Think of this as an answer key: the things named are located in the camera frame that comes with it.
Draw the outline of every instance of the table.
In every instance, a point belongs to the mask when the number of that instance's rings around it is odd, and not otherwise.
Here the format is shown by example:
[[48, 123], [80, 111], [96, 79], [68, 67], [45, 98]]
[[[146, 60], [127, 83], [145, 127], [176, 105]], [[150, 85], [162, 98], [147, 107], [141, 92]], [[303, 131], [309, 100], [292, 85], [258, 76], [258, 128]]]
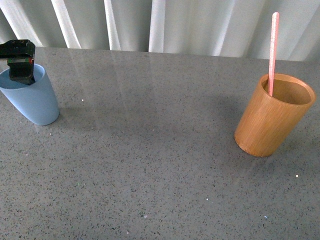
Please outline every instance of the table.
[[[0, 94], [2, 238], [319, 238], [319, 100], [270, 157], [234, 140], [268, 60], [38, 47], [35, 63], [60, 115], [34, 125]], [[276, 72], [320, 93], [319, 62]]]

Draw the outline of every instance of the pink straw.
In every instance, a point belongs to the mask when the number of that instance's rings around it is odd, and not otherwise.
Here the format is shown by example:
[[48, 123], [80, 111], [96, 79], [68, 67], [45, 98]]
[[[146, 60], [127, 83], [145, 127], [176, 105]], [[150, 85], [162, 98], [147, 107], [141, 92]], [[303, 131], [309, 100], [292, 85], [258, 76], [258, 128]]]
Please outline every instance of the pink straw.
[[270, 58], [269, 58], [269, 95], [273, 95], [274, 91], [274, 78], [275, 78], [275, 63], [278, 42], [278, 28], [279, 28], [279, 13], [272, 14], [271, 24], [271, 41], [270, 41]]

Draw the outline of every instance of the gray countertop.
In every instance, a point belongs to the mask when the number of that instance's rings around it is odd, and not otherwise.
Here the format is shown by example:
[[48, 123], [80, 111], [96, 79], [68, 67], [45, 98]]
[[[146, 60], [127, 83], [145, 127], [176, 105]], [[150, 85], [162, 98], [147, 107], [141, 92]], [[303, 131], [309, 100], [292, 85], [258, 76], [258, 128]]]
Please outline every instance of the gray countertop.
[[[60, 116], [34, 125], [0, 94], [1, 238], [319, 239], [320, 101], [270, 157], [234, 140], [267, 60], [37, 48], [35, 62]], [[276, 72], [320, 93], [318, 62]]]

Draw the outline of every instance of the blue plastic cup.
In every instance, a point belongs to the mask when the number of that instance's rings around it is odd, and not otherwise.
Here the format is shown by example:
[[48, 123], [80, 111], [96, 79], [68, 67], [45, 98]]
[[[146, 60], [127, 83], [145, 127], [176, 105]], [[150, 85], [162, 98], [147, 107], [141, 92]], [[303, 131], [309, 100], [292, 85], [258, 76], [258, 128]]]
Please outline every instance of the blue plastic cup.
[[59, 116], [57, 98], [46, 70], [34, 65], [35, 83], [25, 85], [9, 78], [9, 68], [0, 73], [0, 90], [27, 119], [36, 125], [48, 125]]

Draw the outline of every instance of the cup rim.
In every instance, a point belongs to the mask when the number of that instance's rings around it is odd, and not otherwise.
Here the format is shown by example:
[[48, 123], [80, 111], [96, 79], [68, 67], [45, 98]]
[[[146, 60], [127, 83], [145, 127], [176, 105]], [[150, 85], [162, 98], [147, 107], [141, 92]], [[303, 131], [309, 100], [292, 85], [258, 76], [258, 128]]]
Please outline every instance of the cup rim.
[[[0, 86], [0, 89], [6, 90], [6, 91], [21, 91], [25, 88], [31, 87], [31, 86], [35, 86], [37, 85], [37, 83], [41, 82], [41, 80], [44, 79], [44, 76], [46, 75], [46, 70], [43, 66], [39, 65], [39, 64], [34, 64], [33, 67], [33, 71], [35, 71], [35, 67], [38, 68], [38, 71], [41, 73], [41, 78], [39, 80], [37, 80], [35, 83], [33, 83], [32, 85], [27, 85], [25, 87], [19, 87], [19, 88], [4, 88]], [[5, 72], [9, 71], [9, 68], [3, 70], [2, 72], [0, 72], [0, 75], [4, 74]]]
[[291, 106], [306, 106], [306, 105], [312, 105], [316, 102], [317, 100], [317, 95], [316, 92], [312, 89], [311, 86], [309, 86], [307, 83], [305, 83], [304, 81], [302, 81], [299, 78], [296, 78], [292, 75], [288, 75], [288, 74], [284, 74], [284, 73], [274, 73], [274, 79], [280, 80], [280, 81], [285, 81], [285, 82], [291, 82], [291, 83], [295, 83], [295, 84], [299, 84], [300, 86], [302, 86], [304, 89], [307, 90], [307, 92], [310, 95], [310, 101], [304, 104], [293, 104], [293, 103], [288, 103], [285, 101], [281, 101], [273, 96], [271, 96], [267, 91], [265, 91], [265, 89], [262, 86], [262, 83], [264, 81], [268, 80], [268, 74], [263, 75], [260, 80], [259, 80], [259, 88], [269, 97], [272, 98], [275, 101], [278, 101], [282, 104], [286, 104], [286, 105], [291, 105]]

